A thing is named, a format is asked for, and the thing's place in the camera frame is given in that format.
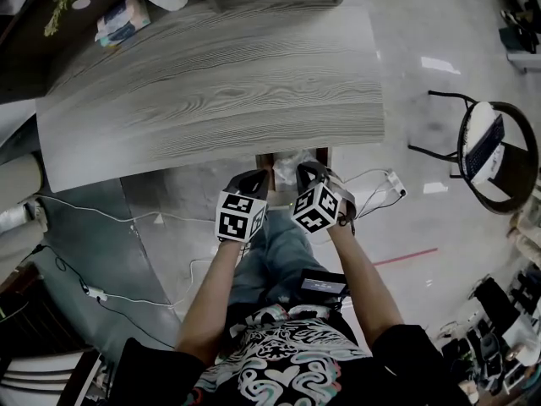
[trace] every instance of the patterned black t-shirt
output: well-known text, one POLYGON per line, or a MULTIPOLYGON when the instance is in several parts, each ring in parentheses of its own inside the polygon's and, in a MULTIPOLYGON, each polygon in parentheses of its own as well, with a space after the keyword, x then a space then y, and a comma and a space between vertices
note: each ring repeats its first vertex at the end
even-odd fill
POLYGON ((419 326, 392 327, 372 357, 323 318, 295 320, 280 315, 279 306, 273 311, 278 321, 258 323, 269 309, 254 315, 234 351, 210 368, 189 354, 128 340, 111 403, 469 404, 419 326))

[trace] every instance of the jeans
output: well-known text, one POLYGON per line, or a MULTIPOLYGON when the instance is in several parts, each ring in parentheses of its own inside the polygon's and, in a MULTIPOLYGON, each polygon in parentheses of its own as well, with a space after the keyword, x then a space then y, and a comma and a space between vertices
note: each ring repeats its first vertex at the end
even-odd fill
POLYGON ((288 210, 269 211, 248 254, 238 263, 229 305, 296 302, 303 269, 327 270, 312 255, 304 231, 288 210))

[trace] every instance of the power strip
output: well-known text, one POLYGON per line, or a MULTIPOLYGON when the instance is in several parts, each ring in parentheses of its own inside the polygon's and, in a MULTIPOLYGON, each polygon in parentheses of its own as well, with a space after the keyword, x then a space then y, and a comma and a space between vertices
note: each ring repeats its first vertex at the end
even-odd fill
POLYGON ((393 189, 398 193, 398 195, 402 198, 406 197, 407 191, 404 185, 402 184, 402 181, 398 178, 396 173, 394 171, 389 171, 389 174, 387 175, 387 180, 392 185, 393 189))

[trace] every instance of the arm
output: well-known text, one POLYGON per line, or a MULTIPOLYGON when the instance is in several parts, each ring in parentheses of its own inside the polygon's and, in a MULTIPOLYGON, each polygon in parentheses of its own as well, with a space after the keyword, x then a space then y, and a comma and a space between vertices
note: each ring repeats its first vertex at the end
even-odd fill
POLYGON ((220 351, 227 301, 241 248, 240 242, 230 240, 220 244, 183 321, 176 350, 193 355, 208 366, 214 364, 220 351))
POLYGON ((349 227, 335 225, 329 235, 338 251, 353 308, 370 348, 387 329, 404 323, 391 293, 380 274, 364 254, 349 227))

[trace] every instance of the shiny floor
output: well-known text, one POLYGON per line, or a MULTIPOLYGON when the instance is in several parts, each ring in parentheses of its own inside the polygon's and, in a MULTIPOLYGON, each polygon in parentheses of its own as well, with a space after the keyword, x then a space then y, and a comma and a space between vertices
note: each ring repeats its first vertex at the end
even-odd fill
MULTIPOLYGON (((472 285, 491 273, 505 286, 525 260, 506 240, 509 217, 486 211, 451 166, 409 151, 407 143, 449 153, 464 115, 460 100, 435 98, 427 90, 458 91, 478 100, 510 102, 541 135, 541 74, 524 74, 505 58, 498 29, 503 0, 346 0, 367 8, 383 77, 385 142, 336 147, 331 166, 350 180, 370 168, 393 169, 408 196, 388 209, 358 220, 358 241, 378 267, 406 322, 437 338, 445 324, 464 326, 478 312, 467 301, 472 285)), ((218 161, 124 178, 132 213, 159 206, 189 218, 210 219, 218 191, 235 173, 254 167, 251 158, 218 161)), ((384 179, 369 173, 348 182, 358 195, 370 194, 384 179)), ((385 194, 388 201, 396 196, 385 194)), ((216 252, 213 225, 163 218, 137 222, 139 236, 166 295, 182 319, 216 252)), ((330 271, 340 262, 324 234, 311 237, 314 253, 330 271)), ((344 310, 361 338, 351 308, 344 310)))

